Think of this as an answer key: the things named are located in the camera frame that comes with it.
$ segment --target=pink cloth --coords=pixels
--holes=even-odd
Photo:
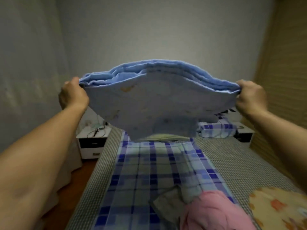
[[[250,217],[221,191],[204,191],[180,218],[180,230],[255,230]]]

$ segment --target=person's left arm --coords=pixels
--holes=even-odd
[[[49,197],[89,99],[74,77],[60,113],[0,154],[0,229],[32,229]]]

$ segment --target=person's right arm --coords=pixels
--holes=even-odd
[[[236,107],[264,135],[276,155],[307,192],[307,130],[272,114],[263,87],[252,81],[237,82],[242,88]]]

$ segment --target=forearm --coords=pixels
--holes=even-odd
[[[83,113],[84,108],[67,107],[0,154],[2,229],[31,227],[30,220],[40,214],[54,186]],[[31,210],[25,213],[25,206],[31,206]],[[16,221],[19,214],[23,222]]]
[[[307,130],[267,111],[249,119],[307,192]]]

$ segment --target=person's left hand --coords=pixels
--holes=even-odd
[[[68,106],[77,106],[86,110],[89,98],[83,88],[79,86],[79,78],[73,77],[71,81],[66,81],[59,93],[59,103],[62,109]]]

